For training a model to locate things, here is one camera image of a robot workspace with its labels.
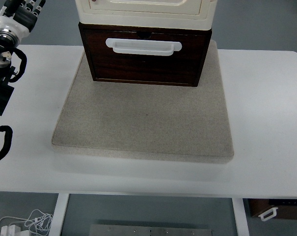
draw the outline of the dark wood panel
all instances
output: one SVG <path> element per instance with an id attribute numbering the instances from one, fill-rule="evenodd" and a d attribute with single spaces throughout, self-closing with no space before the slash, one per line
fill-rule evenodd
<path id="1" fill-rule="evenodd" d="M 269 205 L 269 199 L 249 199 L 250 213 L 252 217 L 258 217 L 263 212 L 278 207 L 277 219 L 294 219 L 297 220 L 297 206 L 274 206 Z"/>
<path id="2" fill-rule="evenodd" d="M 79 24 L 94 80 L 126 83 L 197 86 L 211 38 L 211 30 L 157 29 Z M 108 38 L 181 42 L 173 55 L 118 54 L 106 46 Z"/>

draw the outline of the wooden box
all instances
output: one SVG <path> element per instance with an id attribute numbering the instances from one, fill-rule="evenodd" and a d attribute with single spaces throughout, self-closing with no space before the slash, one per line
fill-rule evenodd
<path id="1" fill-rule="evenodd" d="M 79 23 L 94 81 L 196 87 L 199 83 L 211 30 L 161 29 Z M 116 53 L 108 38 L 180 42 L 170 56 Z"/>

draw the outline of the white table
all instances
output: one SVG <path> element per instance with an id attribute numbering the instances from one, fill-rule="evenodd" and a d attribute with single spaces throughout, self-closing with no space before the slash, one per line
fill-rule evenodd
<path id="1" fill-rule="evenodd" d="M 19 48 L 28 64 L 0 117 L 14 131 L 0 191 L 297 198 L 296 53 L 218 51 L 235 156 L 208 164 L 55 152 L 51 137 L 83 47 Z"/>

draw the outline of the black cable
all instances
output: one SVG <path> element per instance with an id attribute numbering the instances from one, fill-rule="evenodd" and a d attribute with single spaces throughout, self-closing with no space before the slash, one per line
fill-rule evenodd
<path id="1" fill-rule="evenodd" d="M 0 132 L 5 132 L 3 148 L 0 151 L 0 161 L 1 161 L 10 151 L 11 144 L 12 144 L 13 130 L 10 126 L 3 125 L 3 126 L 0 126 Z"/>
<path id="2" fill-rule="evenodd" d="M 9 51 L 11 54 L 15 53 L 19 59 L 21 59 L 21 64 L 20 64 L 20 71 L 19 73 L 13 77 L 12 79 L 10 79 L 10 83 L 15 83 L 16 81 L 18 81 L 22 75 L 25 73 L 26 70 L 26 64 L 27 64 L 27 57 L 25 55 L 25 53 L 23 53 L 20 49 L 18 48 L 14 48 L 14 47 L 1 47 L 0 46 L 0 54 Z"/>
<path id="3" fill-rule="evenodd" d="M 14 78 L 10 79 L 10 83 L 15 83 L 22 77 L 22 75 L 26 70 L 26 64 L 27 64 L 27 57 L 25 53 L 23 53 L 21 50 L 17 48 L 14 48 L 13 52 L 15 52 L 15 54 L 21 59 L 21 64 L 20 64 L 19 73 Z"/>

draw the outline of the beige stone slab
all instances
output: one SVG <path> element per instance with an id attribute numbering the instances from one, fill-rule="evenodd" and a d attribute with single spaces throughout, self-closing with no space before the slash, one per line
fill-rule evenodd
<path id="1" fill-rule="evenodd" d="M 84 56 L 52 144 L 66 153 L 95 156 L 231 160 L 234 152 L 216 43 L 210 43 L 196 88 L 94 82 Z"/>

